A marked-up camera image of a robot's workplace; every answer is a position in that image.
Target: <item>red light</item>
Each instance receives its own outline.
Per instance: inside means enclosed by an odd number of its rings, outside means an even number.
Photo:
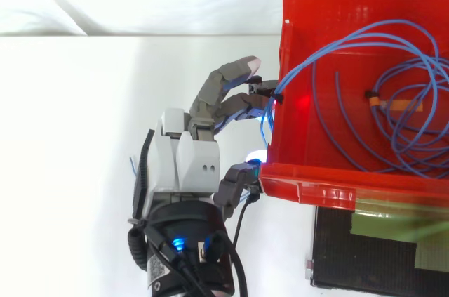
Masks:
[[[300,109],[307,109],[310,106],[310,100],[311,100],[310,95],[304,95],[297,99],[296,104]]]

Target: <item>black cable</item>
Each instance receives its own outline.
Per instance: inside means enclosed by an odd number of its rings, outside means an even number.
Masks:
[[[243,220],[243,215],[244,215],[245,210],[248,208],[249,205],[250,205],[250,201],[246,200],[245,204],[243,205],[243,208],[241,209],[240,216],[239,216],[239,221],[237,223],[236,233],[234,235],[234,242],[232,242],[234,247],[237,246],[237,241],[239,240],[239,234],[240,234],[241,222]]]
[[[162,262],[162,264],[164,264],[171,272],[174,272],[180,278],[188,296],[190,296],[188,290],[193,285],[200,293],[200,296],[215,297],[211,290],[207,290],[207,288],[200,284],[198,279],[195,278],[192,271],[187,267],[187,264],[185,264],[184,261],[181,262],[180,269],[178,269],[171,265],[171,263],[163,257],[162,253],[153,244],[149,243],[149,247],[153,254],[156,255],[156,257]]]
[[[144,232],[137,227],[132,227],[128,232],[128,245],[135,264],[147,271],[147,242]]]
[[[154,135],[154,130],[148,130],[147,137],[140,150],[139,166],[137,169],[137,178],[135,179],[133,195],[133,218],[141,219],[142,210],[148,190],[148,151]]]
[[[226,232],[219,230],[216,232],[216,235],[220,236],[224,245],[226,246],[229,255],[231,256],[231,260],[236,268],[237,279],[239,280],[239,290],[240,297],[248,297],[248,286],[246,284],[245,270],[243,269],[243,265],[241,264],[240,257],[232,244],[231,240],[227,236]]]
[[[198,286],[195,284],[195,286],[198,288],[199,291],[202,291],[205,295],[209,297],[215,297],[215,295],[212,293],[212,291],[204,284],[203,280],[201,279],[200,270],[198,264],[195,264],[195,262],[191,262],[189,259],[189,256],[185,256],[185,263],[187,264],[187,267],[189,269],[192,269],[190,273],[194,275],[195,282],[198,282]]]

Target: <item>blue wire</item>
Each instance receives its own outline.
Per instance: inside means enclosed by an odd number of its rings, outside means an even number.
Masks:
[[[138,173],[137,173],[137,171],[135,170],[133,158],[132,158],[132,157],[129,157],[129,161],[130,161],[130,163],[131,163],[131,167],[133,168],[134,176],[138,176]]]
[[[251,193],[247,192],[245,194],[242,194],[239,200],[239,203],[241,204],[243,201],[245,201],[247,198],[249,198]]]
[[[421,52],[419,48],[417,48],[415,45],[410,43],[409,41],[392,35],[392,34],[386,34],[381,32],[367,32],[370,29],[383,26],[383,25],[408,25],[411,27],[414,27],[415,29],[418,29],[421,33],[423,33],[432,43],[432,46],[434,48],[434,56],[429,56]],[[364,40],[369,38],[376,38],[376,39],[388,39],[391,42],[385,42],[385,41],[362,41],[357,43],[347,43],[354,40]],[[447,170],[449,169],[449,159],[442,161],[440,163],[432,163],[430,162],[433,159],[437,159],[439,157],[442,157],[443,155],[449,153],[449,146],[444,147],[432,147],[434,144],[441,142],[441,139],[443,139],[446,136],[449,136],[449,121],[445,128],[443,130],[431,130],[429,129],[429,126],[432,122],[432,119],[435,116],[437,107],[438,107],[438,93],[440,91],[446,91],[449,92],[449,88],[445,86],[444,84],[449,85],[449,75],[447,70],[449,70],[449,60],[446,60],[445,58],[440,58],[438,45],[436,43],[435,38],[433,38],[432,35],[428,31],[426,31],[425,28],[407,20],[386,20],[382,22],[376,22],[369,26],[366,26],[360,30],[357,30],[356,32],[353,32],[352,34],[344,37],[343,39],[340,39],[338,41],[334,41],[327,46],[324,46],[323,48],[319,49],[317,52],[310,55],[303,63],[299,64],[297,67],[293,68],[287,75],[281,80],[281,82],[276,87],[274,93],[280,94],[283,92],[285,87],[306,67],[312,65],[312,93],[314,97],[314,104],[316,108],[317,117],[319,118],[319,121],[321,122],[321,125],[326,132],[326,135],[330,138],[332,143],[336,146],[336,148],[346,157],[346,159],[357,169],[360,171],[367,171],[364,167],[362,167],[360,164],[358,164],[355,160],[353,160],[344,150],[343,148],[338,144],[338,142],[334,139],[332,136],[330,130],[326,126],[323,117],[321,116],[321,111],[319,109],[318,100],[316,97],[316,82],[315,82],[315,76],[316,76],[316,62],[320,58],[322,58],[325,55],[328,55],[329,53],[332,53],[333,51],[345,49],[345,48],[360,48],[360,47],[373,47],[373,46],[380,46],[380,47],[387,47],[387,48],[394,48],[399,49],[402,51],[407,51],[409,53],[412,53],[413,55],[417,56],[416,58],[407,60],[395,67],[392,67],[388,69],[386,72],[384,72],[379,79],[376,81],[373,91],[376,93],[380,93],[381,87],[389,81],[392,77],[395,77],[399,74],[406,73],[407,71],[411,70],[412,68],[418,68],[421,70],[426,70],[429,74],[429,83],[428,84],[412,84],[409,86],[404,86],[397,90],[392,97],[390,97],[389,101],[387,102],[387,106],[385,109],[383,109],[380,106],[371,107],[371,112],[374,118],[374,121],[377,125],[377,127],[380,129],[382,135],[387,138],[390,142],[391,148],[394,151],[396,158],[399,161],[399,164],[396,164],[394,162],[389,161],[388,159],[385,159],[384,157],[380,156],[378,153],[376,153],[373,149],[371,149],[359,136],[359,134],[356,132],[354,126],[352,125],[349,117],[347,116],[347,113],[344,109],[344,105],[342,102],[341,94],[340,94],[340,83],[339,83],[339,75],[338,72],[335,75],[335,85],[337,88],[337,97],[338,97],[338,103],[340,110],[343,113],[344,120],[346,121],[349,129],[356,137],[357,141],[360,142],[360,144],[374,157],[378,158],[380,161],[384,162],[385,164],[389,165],[390,168],[387,169],[381,169],[376,172],[378,173],[388,173],[394,170],[400,170],[405,171],[409,173],[414,173],[417,176],[422,176],[425,178],[428,178],[429,176],[425,173],[435,170]],[[391,104],[393,101],[400,95],[402,92],[410,90],[410,89],[418,89],[419,92],[417,95],[409,102],[407,108],[401,113],[400,117],[398,119],[393,119],[391,117]],[[412,117],[413,113],[416,111],[418,106],[422,103],[424,98],[432,94],[432,104],[431,104],[431,110],[429,112],[428,117],[426,118],[425,122],[421,127],[414,127],[408,124],[410,121],[410,118]],[[264,113],[262,115],[262,120],[260,122],[260,131],[262,134],[262,138],[264,140],[265,145],[267,146],[267,141],[264,135],[263,131],[263,123],[264,118],[267,117],[267,121],[269,124],[269,128],[271,131],[273,131],[274,128],[274,120],[273,120],[273,106],[274,106],[274,98],[271,97],[267,106],[264,109]],[[382,115],[385,116],[388,126],[392,130],[391,134],[388,134],[384,127],[382,122],[380,121],[380,118],[378,116],[378,113],[382,113]],[[406,138],[403,135],[404,131],[411,131],[416,133],[413,138],[409,139]],[[422,142],[422,137],[424,134],[432,134],[435,135],[435,138],[431,139],[430,141],[427,141],[425,143]],[[411,152],[426,152],[430,153],[429,156],[425,158],[417,158],[415,155],[413,155]],[[404,157],[407,157],[411,159],[412,161],[406,161]],[[437,178],[444,178],[447,175],[449,175],[449,171],[445,171],[444,173],[437,176]]]

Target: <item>red storage box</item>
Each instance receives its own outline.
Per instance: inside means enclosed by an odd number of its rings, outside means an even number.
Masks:
[[[389,19],[406,19],[423,26],[436,38],[441,57],[449,58],[449,0],[283,0],[279,80],[326,44]],[[403,37],[426,54],[434,54],[428,38],[412,27],[389,25],[377,30]],[[331,53],[316,64],[317,98],[324,122],[342,148],[372,172],[385,168],[385,164],[367,153],[349,130],[337,102],[335,73],[340,74],[342,100],[354,128],[377,153],[397,162],[390,142],[374,123],[365,91],[371,90],[387,69],[410,58],[409,53],[391,48],[351,48]],[[407,83],[427,83],[429,77],[425,77],[422,70],[410,71]],[[383,96],[397,90],[398,83],[400,79],[385,86]],[[411,91],[403,97],[412,99],[415,94]],[[276,104],[272,143],[260,172],[266,194],[343,209],[355,209],[357,199],[449,207],[447,178],[434,180],[398,171],[361,172],[347,161],[316,115],[311,67],[300,72],[283,95],[283,103]],[[413,115],[414,124],[422,125],[429,115],[429,97],[424,99],[422,111]],[[431,128],[441,130],[448,120],[449,93],[440,93]]]

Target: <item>white wall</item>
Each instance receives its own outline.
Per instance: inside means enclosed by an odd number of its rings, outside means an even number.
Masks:
[[[0,38],[0,296],[148,296],[126,241],[129,156],[220,65],[257,55],[276,78],[278,47],[277,36]],[[223,173],[263,146],[258,129],[218,136]],[[268,197],[248,208],[238,251],[250,296],[356,295],[304,279],[312,215]]]

